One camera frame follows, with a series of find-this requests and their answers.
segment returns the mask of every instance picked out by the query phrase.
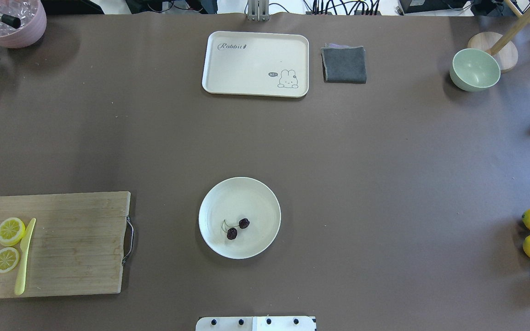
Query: pink bowl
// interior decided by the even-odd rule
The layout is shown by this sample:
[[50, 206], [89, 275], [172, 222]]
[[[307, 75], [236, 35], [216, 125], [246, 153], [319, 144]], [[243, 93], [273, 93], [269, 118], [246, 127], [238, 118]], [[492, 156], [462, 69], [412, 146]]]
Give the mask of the pink bowl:
[[0, 36], [0, 46], [7, 48], [22, 48], [30, 46], [44, 35], [46, 30], [46, 12], [42, 7], [40, 0], [8, 0], [7, 2], [29, 2], [36, 5], [36, 13], [31, 21], [16, 30], [10, 31], [9, 34]]

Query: white plate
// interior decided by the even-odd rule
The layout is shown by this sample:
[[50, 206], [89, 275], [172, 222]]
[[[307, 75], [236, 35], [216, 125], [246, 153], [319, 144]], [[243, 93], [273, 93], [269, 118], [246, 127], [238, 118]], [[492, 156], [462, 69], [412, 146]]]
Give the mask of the white plate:
[[309, 43], [302, 35], [216, 31], [208, 38], [202, 86], [210, 93], [305, 96]]
[[[233, 226], [243, 218], [248, 218], [249, 226], [237, 228], [236, 239], [227, 239], [222, 221]], [[265, 184], [248, 177], [234, 177], [208, 192], [198, 219], [204, 241], [216, 253], [229, 258], [248, 258], [271, 245], [282, 224], [282, 210], [275, 194]]]

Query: cutting board handle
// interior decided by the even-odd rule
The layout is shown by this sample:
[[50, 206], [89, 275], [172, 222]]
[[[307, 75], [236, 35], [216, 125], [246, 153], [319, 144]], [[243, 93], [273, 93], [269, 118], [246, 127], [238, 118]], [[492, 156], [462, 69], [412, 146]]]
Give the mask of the cutting board handle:
[[130, 228], [130, 249], [128, 249], [128, 253], [124, 254], [124, 258], [122, 258], [122, 266], [126, 264], [126, 260], [128, 259], [128, 256], [132, 253], [132, 249], [134, 248], [134, 226], [132, 225], [132, 220], [130, 219], [130, 216], [126, 216], [126, 224]]

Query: white bracket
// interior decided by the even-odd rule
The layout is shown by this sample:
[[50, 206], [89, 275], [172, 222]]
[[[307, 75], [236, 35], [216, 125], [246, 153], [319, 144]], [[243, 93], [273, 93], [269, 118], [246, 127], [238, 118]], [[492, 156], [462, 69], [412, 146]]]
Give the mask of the white bracket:
[[269, 21], [269, 0], [248, 0], [249, 21]]
[[196, 331], [316, 331], [314, 316], [238, 316], [200, 318]]

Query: white floor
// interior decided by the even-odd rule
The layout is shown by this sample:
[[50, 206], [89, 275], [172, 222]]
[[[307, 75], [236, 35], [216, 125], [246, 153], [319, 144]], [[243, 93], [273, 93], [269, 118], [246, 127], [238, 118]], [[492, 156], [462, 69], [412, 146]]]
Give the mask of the white floor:
[[[124, 0], [92, 0], [101, 8], [106, 14], [111, 13], [123, 13], [129, 14], [130, 10], [126, 6]], [[292, 13], [305, 13], [307, 11], [306, 5], [301, 0], [270, 0], [270, 3], [278, 3], [284, 6], [289, 12]], [[312, 0], [306, 0], [311, 6]], [[175, 2], [178, 7], [185, 8], [185, 2], [183, 0], [178, 0]], [[525, 8], [528, 4], [528, 0], [519, 0], [519, 6]], [[230, 13], [230, 12], [244, 12], [246, 7], [247, 0], [218, 0], [218, 13]], [[351, 10], [353, 4], [347, 4], [347, 9]], [[398, 15], [396, 7], [398, 5], [398, 0], [379, 0], [379, 11], [382, 15]], [[163, 8], [168, 8], [167, 2], [163, 3]], [[337, 13], [339, 15], [345, 15], [345, 9], [342, 6], [337, 6]], [[280, 6], [269, 6], [269, 13], [284, 12]], [[182, 13], [194, 13], [193, 11], [185, 11], [177, 8], [172, 8], [169, 11], [164, 12], [165, 14], [182, 14]], [[414, 16], [473, 16], [473, 13], [469, 8], [463, 11], [431, 11], [431, 12], [421, 12], [421, 13], [411, 13], [409, 15]]]

